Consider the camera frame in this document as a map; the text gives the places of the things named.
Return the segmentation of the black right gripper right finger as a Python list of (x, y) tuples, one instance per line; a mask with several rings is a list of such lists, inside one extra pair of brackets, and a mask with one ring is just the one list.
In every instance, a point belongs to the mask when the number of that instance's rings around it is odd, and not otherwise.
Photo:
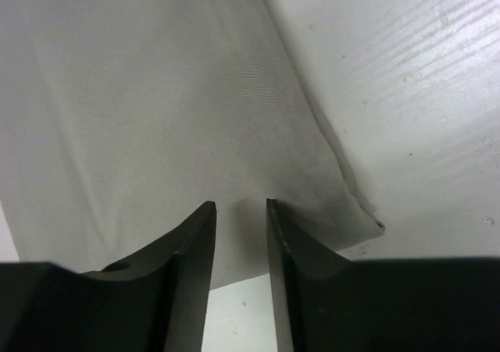
[(279, 351), (332, 351), (329, 281), (348, 260), (310, 236), (277, 200), (266, 201), (266, 241)]

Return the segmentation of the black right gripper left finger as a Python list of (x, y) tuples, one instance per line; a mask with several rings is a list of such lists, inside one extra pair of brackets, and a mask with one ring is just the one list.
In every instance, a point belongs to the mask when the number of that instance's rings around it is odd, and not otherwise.
[(216, 238), (206, 201), (178, 227), (101, 271), (84, 273), (90, 318), (79, 351), (199, 351)]

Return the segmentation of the grey cloth napkin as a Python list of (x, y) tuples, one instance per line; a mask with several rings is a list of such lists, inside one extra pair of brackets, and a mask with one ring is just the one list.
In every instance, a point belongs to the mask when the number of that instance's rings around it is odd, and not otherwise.
[(266, 200), (338, 250), (382, 226), (263, 0), (1, 0), (1, 200), (23, 261), (103, 268), (217, 209), (212, 287), (263, 274)]

